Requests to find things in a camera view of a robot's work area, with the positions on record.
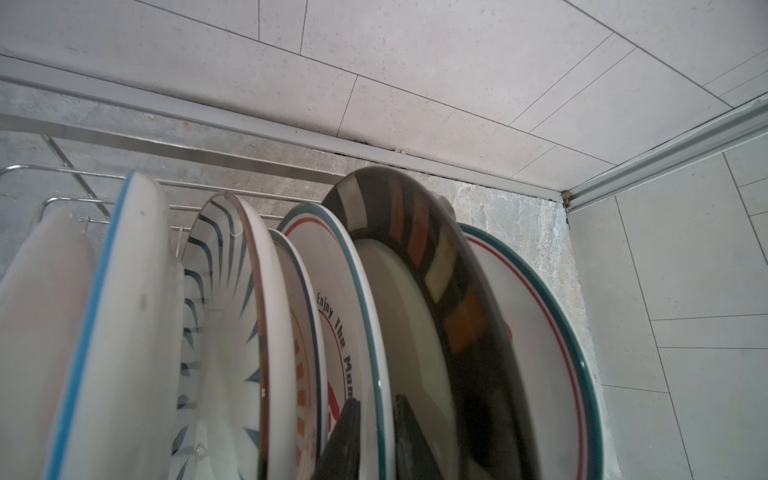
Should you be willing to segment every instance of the plate with red line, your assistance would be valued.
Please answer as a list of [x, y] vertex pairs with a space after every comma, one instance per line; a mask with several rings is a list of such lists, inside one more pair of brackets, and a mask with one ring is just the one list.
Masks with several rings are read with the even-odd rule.
[[395, 434], [379, 318], [355, 245], [318, 204], [295, 206], [278, 227], [304, 262], [314, 288], [326, 357], [326, 434], [350, 398], [360, 401], [360, 478], [395, 480]]
[[581, 346], [541, 277], [491, 234], [460, 224], [518, 354], [542, 478], [602, 478], [598, 404]]
[[326, 349], [315, 290], [290, 240], [270, 230], [288, 293], [296, 359], [296, 480], [309, 480], [328, 435]]

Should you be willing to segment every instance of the blue-rimmed plate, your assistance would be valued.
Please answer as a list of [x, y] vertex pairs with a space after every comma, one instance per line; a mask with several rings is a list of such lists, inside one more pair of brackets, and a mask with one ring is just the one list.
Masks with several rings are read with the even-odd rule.
[[296, 356], [296, 478], [309, 480], [328, 434], [326, 349], [315, 290], [299, 252], [288, 238], [270, 230], [288, 292], [293, 353]]
[[167, 212], [160, 186], [131, 172], [94, 273], [47, 480], [156, 478], [167, 469], [181, 345], [181, 311], [168, 302], [180, 278]]
[[218, 194], [182, 256], [184, 331], [171, 479], [296, 474], [296, 370], [283, 273], [243, 199]]
[[534, 270], [499, 239], [461, 225], [511, 337], [531, 406], [544, 478], [602, 478], [597, 399], [563, 309]]
[[315, 288], [328, 376], [329, 430], [350, 397], [361, 403], [360, 478], [395, 479], [392, 399], [376, 307], [344, 226], [327, 208], [294, 207], [280, 223]]

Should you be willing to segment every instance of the gray stone surface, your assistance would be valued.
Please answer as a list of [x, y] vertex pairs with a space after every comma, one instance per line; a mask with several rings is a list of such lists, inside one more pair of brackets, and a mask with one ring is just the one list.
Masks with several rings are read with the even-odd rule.
[[[226, 151], [264, 160], [297, 164], [336, 173], [349, 173], [370, 162], [305, 147], [253, 137], [203, 124], [193, 124], [125, 107], [97, 103], [36, 88], [0, 81], [0, 111], [45, 119], [66, 121], [99, 128], [113, 128], [126, 134], [141, 134], [211, 150]], [[147, 154], [136, 154], [108, 147], [73, 141], [58, 141], [72, 163], [83, 169], [125, 174], [140, 170], [151, 177], [185, 180], [207, 185], [256, 190], [322, 200], [329, 185], [290, 180], [241, 170], [211, 167]], [[17, 163], [57, 165], [58, 160], [40, 137], [30, 134], [0, 132], [0, 167]], [[620, 478], [613, 439], [607, 428], [601, 382], [594, 361], [594, 346], [581, 297], [581, 288], [568, 236], [565, 210], [560, 204], [502, 190], [410, 172], [433, 192], [445, 196], [453, 205], [456, 218], [470, 223], [505, 241], [520, 253], [549, 285], [568, 315], [581, 341], [598, 388], [598, 399], [604, 419], [605, 478]], [[100, 197], [115, 198], [120, 182], [110, 179], [88, 179]], [[201, 206], [210, 196], [204, 191], [166, 188], [171, 204]], [[39, 172], [17, 172], [0, 180], [0, 275], [25, 239], [35, 207], [45, 198], [58, 195], [84, 196], [80, 187], [67, 175]], [[253, 199], [262, 214], [285, 214], [292, 204]], [[91, 205], [73, 206], [79, 215], [102, 217]], [[172, 225], [190, 226], [195, 215], [171, 212]], [[267, 226], [276, 222], [268, 220]], [[89, 237], [98, 247], [104, 226], [88, 228]]]

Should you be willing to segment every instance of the gray tile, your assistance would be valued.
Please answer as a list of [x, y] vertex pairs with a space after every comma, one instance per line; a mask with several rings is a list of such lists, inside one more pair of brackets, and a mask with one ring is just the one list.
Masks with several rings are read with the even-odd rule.
[[768, 71], [756, 76], [752, 80], [739, 85], [733, 90], [722, 94], [720, 98], [728, 102], [731, 107], [738, 107], [741, 104], [747, 103], [753, 98], [757, 98], [760, 95], [768, 91]]
[[660, 351], [694, 478], [765, 478], [768, 350]]
[[768, 253], [768, 213], [755, 215], [751, 219], [755, 233], [757, 233], [757, 239], [760, 241], [760, 246], [763, 247], [763, 253]]
[[638, 48], [531, 132], [620, 164], [728, 110]]
[[603, 383], [666, 391], [616, 200], [579, 210], [568, 222]]
[[768, 134], [725, 151], [736, 185], [768, 178]]
[[704, 88], [719, 97], [747, 83], [765, 71], [768, 71], [768, 50], [755, 55], [733, 70], [722, 74], [720, 77], [704, 85]]
[[301, 51], [307, 0], [259, 0], [259, 41]]
[[768, 348], [768, 315], [654, 320], [650, 324], [659, 347]]
[[698, 84], [712, 81], [768, 48], [768, 3], [761, 0], [573, 3]]
[[321, 133], [336, 133], [355, 75], [118, 0], [9, 0], [2, 52]]
[[584, 60], [573, 67], [573, 70], [558, 80], [558, 83], [552, 85], [552, 88], [528, 107], [510, 126], [522, 131], [533, 130], [634, 48], [634, 45], [621, 36], [611, 34]]
[[651, 319], [768, 313], [768, 266], [722, 155], [617, 198]]
[[339, 136], [510, 177], [554, 145], [436, 101], [358, 77]]
[[142, 1], [254, 40], [259, 38], [259, 4], [257, 2], [246, 0]]
[[739, 192], [749, 215], [768, 212], [768, 178], [739, 187]]
[[550, 151], [513, 175], [512, 178], [528, 184], [563, 191], [569, 190], [613, 166], [613, 164], [595, 157], [555, 145]]
[[691, 479], [668, 393], [605, 386], [605, 402], [624, 480]]
[[506, 125], [610, 34], [559, 0], [312, 0], [302, 55]]

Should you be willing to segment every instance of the plate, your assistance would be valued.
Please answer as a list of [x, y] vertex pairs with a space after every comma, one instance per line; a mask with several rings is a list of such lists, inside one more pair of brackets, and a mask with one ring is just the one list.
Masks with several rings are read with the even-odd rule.
[[597, 399], [563, 309], [534, 270], [499, 239], [462, 225], [509, 328], [545, 478], [602, 478]]
[[52, 435], [45, 478], [167, 470], [181, 317], [160, 186], [131, 172], [114, 205]]
[[309, 480], [323, 451], [328, 429], [326, 349], [315, 290], [299, 252], [288, 238], [270, 230], [283, 268], [296, 358], [296, 478]]
[[0, 283], [0, 478], [40, 477], [95, 263], [83, 224], [59, 208]]
[[315, 287], [326, 351], [329, 433], [350, 397], [360, 401], [360, 477], [395, 478], [389, 375], [379, 320], [355, 247], [317, 204], [295, 206], [279, 230], [301, 255]]
[[385, 167], [347, 175], [323, 205], [375, 282], [392, 393], [409, 401], [443, 477], [539, 478], [518, 362], [451, 214]]
[[169, 478], [293, 478], [293, 334], [269, 232], [245, 200], [215, 195], [192, 226], [182, 264], [183, 349]]

